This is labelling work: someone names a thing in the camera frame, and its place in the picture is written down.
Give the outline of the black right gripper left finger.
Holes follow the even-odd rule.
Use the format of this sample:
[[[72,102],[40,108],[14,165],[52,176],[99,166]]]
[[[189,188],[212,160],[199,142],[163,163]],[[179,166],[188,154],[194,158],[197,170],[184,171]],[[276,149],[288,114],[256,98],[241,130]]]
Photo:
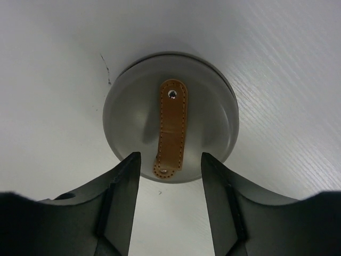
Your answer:
[[[1,193],[1,255],[128,255],[141,154],[63,193],[35,201]]]

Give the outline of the grey lid with orange strap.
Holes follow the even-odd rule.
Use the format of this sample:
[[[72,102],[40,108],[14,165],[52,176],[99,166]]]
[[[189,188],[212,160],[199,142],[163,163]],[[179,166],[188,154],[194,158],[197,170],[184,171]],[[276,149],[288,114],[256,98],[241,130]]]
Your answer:
[[[182,169],[159,178],[154,173],[160,135],[161,85],[175,79],[188,89],[187,127]],[[183,52],[158,52],[123,70],[104,103],[103,128],[118,159],[141,154],[141,175],[163,183],[186,183],[201,177],[202,153],[225,161],[236,144],[239,110],[225,76],[211,63]]]

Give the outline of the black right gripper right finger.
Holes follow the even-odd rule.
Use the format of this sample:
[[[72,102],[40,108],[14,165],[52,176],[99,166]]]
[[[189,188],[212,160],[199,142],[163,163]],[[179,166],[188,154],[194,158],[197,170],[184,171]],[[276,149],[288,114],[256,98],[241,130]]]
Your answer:
[[[340,192],[296,200],[203,153],[201,173],[216,255],[340,255]]]

